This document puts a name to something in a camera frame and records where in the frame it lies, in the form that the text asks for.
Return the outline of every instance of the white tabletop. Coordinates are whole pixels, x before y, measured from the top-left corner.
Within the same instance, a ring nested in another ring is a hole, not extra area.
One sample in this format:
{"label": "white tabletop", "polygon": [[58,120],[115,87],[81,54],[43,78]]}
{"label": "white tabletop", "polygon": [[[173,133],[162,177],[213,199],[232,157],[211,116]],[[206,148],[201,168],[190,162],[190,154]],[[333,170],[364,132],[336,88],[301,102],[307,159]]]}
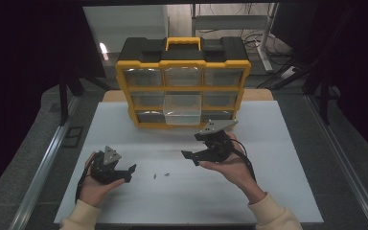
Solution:
{"label": "white tabletop", "polygon": [[[258,184],[301,222],[323,222],[277,102],[243,102],[233,128],[247,149]],[[217,172],[196,167],[182,150],[205,150],[198,129],[137,128],[126,103],[99,103],[55,223],[74,208],[77,183],[92,151],[122,155],[117,170],[137,164],[130,183],[103,201],[99,223],[227,225],[256,222],[247,199]]]}

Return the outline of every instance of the right hand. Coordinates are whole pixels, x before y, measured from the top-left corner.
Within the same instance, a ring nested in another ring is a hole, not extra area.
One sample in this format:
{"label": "right hand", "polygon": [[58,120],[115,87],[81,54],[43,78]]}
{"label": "right hand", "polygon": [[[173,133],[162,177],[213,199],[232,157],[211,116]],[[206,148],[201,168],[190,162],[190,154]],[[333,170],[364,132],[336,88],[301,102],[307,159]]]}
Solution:
{"label": "right hand", "polygon": [[[230,139],[237,140],[235,134],[231,132],[227,132],[226,134]],[[238,142],[232,141],[232,144],[236,150],[244,154]],[[242,159],[233,152],[223,162],[200,161],[199,166],[221,173],[228,181],[238,186],[245,193],[250,203],[256,203],[265,197],[265,192],[262,191],[252,178],[249,169]]]}

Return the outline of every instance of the left hand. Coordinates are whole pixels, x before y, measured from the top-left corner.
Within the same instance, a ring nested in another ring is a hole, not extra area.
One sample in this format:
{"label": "left hand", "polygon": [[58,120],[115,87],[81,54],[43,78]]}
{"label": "left hand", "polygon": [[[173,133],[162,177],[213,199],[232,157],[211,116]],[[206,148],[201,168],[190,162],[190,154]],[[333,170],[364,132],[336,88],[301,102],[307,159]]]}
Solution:
{"label": "left hand", "polygon": [[91,206],[98,207],[105,198],[105,196],[113,189],[116,189],[122,184],[124,184],[125,180],[119,179],[110,184],[104,185],[96,181],[94,178],[92,178],[90,176],[91,166],[88,166],[88,164],[89,162],[91,162],[91,159],[92,157],[94,157],[94,155],[95,152],[93,152],[89,157],[89,159],[85,162],[85,168],[89,167],[89,169],[88,169],[88,176],[85,177],[85,180],[82,185],[80,200]]}

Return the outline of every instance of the floor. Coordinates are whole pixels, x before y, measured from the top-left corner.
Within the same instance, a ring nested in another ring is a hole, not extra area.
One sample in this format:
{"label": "floor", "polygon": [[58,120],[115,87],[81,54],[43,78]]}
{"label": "floor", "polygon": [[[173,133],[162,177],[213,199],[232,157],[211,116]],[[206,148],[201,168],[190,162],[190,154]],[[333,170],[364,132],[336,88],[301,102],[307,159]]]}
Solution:
{"label": "floor", "polygon": [[[256,10],[256,13],[266,13],[266,7],[265,4],[258,4],[251,9]],[[245,6],[242,4],[231,6],[201,5],[201,13],[223,13],[223,11],[242,13],[244,9]],[[187,15],[189,10],[189,6],[169,6],[171,35],[187,34],[190,29]],[[204,35],[208,38],[220,36],[220,34],[214,33],[204,33]],[[278,52],[287,52],[289,49],[287,45],[280,41],[268,43],[268,49],[273,49],[273,44],[276,44]],[[253,69],[246,82],[246,87],[256,88],[272,76],[265,72],[255,50],[250,50],[248,53],[253,63]],[[287,60],[287,57],[276,57],[274,61],[285,63]],[[282,65],[274,62],[273,66],[276,71],[282,67]],[[101,79],[101,81],[117,87],[115,80]],[[67,133],[68,135],[64,137],[61,143],[56,159],[46,178],[45,186],[39,193],[34,210],[27,222],[26,229],[58,229],[58,226],[53,224],[54,216],[76,166],[96,106],[105,93],[103,89],[89,81],[81,80],[81,82],[85,92],[80,97],[80,102],[70,121],[70,132]],[[326,134],[321,129],[320,121],[315,119],[315,112],[311,109],[307,97],[302,93],[301,85],[303,83],[304,79],[300,79],[282,89],[272,91],[272,93],[282,109],[290,136],[302,162],[321,215],[325,220],[323,224],[305,224],[304,228],[368,229],[368,219],[357,202],[352,185],[347,181],[346,175],[341,170],[332,145],[330,145]],[[60,118],[58,88],[54,87],[48,90],[41,101],[42,107],[34,125],[0,179],[0,229],[10,228],[13,217],[21,205],[46,149],[58,129]],[[335,101],[330,102],[329,109],[330,127],[333,134],[355,169],[360,182],[368,192],[368,144],[344,118]],[[118,229],[136,228],[145,229],[130,226],[123,226]],[[99,225],[97,229],[114,228]]]}

